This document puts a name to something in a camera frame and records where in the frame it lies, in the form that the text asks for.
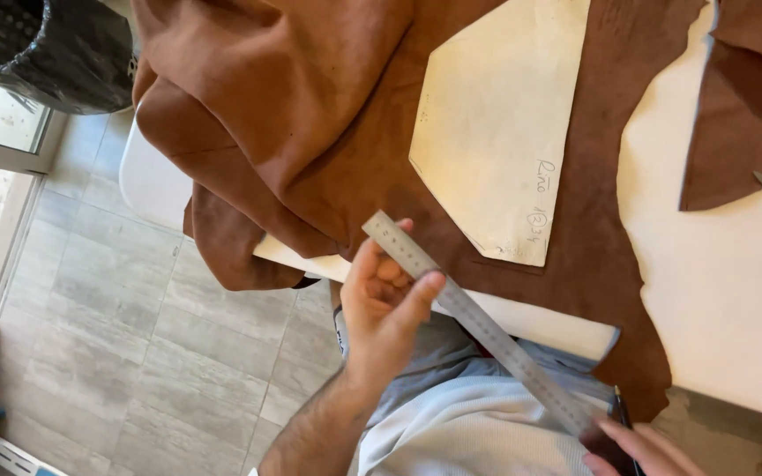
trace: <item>black garbage bag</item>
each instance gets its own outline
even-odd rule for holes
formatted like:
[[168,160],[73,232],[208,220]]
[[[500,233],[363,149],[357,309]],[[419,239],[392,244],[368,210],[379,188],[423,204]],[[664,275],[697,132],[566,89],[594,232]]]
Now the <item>black garbage bag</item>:
[[0,0],[0,86],[68,114],[131,105],[128,20],[98,0]]

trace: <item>white table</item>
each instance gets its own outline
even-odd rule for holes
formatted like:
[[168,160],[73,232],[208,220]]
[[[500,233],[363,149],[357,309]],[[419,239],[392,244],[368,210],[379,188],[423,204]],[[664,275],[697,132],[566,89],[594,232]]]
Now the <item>white table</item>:
[[[677,211],[714,18],[709,5],[687,52],[651,84],[622,136],[620,215],[640,262],[642,298],[675,385],[762,412],[762,191],[707,212]],[[180,229],[191,181],[134,126],[120,186],[135,212]],[[340,257],[305,260],[268,237],[255,254],[343,280]],[[613,328],[473,293],[509,333],[591,358]]]

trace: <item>steel ruler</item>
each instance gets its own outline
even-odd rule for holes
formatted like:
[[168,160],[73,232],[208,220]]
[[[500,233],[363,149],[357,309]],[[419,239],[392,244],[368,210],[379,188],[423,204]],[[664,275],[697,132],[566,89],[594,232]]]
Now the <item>steel ruler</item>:
[[[363,230],[414,278],[439,269],[437,263],[383,211],[376,212],[363,225]],[[446,276],[445,287],[437,297],[437,302],[451,312],[472,337],[519,379],[571,435],[581,438],[594,427],[593,419],[576,398],[556,384],[449,276]]]

